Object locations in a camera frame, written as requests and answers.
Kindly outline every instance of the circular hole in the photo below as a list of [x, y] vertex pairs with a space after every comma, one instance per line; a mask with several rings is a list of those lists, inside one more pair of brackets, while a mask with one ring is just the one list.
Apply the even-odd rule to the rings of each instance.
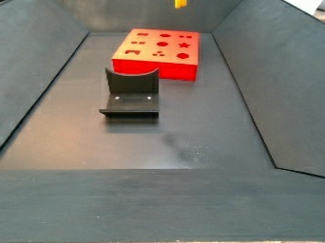
[[178, 58], [187, 59], [187, 58], [189, 58], [189, 55], [187, 53], [180, 53]]
[[168, 46], [168, 42], [158, 42], [158, 46], [160, 47], [166, 47]]

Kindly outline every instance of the yellow object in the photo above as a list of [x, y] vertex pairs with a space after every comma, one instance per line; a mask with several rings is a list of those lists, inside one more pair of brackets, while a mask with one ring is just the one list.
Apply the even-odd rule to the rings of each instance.
[[188, 0], [176, 0], [176, 9], [180, 9], [188, 5]]

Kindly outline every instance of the red block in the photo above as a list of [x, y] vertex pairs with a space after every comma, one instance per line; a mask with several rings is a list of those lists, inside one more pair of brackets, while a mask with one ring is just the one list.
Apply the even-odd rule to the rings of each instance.
[[134, 28], [113, 56], [114, 71], [140, 74], [160, 68], [162, 79], [196, 81], [200, 34]]

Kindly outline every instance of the star-shaped hole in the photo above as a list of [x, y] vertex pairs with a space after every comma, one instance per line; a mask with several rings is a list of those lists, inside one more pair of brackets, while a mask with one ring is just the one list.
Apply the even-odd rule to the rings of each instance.
[[191, 46], [191, 44], [188, 44], [188, 43], [181, 43], [181, 44], [180, 44], [180, 47], [181, 47], [181, 48], [188, 48], [189, 46]]

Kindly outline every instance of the black bracket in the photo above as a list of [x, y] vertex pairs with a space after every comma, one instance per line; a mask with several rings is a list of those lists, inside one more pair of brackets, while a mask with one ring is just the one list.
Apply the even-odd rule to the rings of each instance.
[[106, 116], [160, 116], [160, 70], [140, 75], [121, 74], [106, 68], [110, 87]]

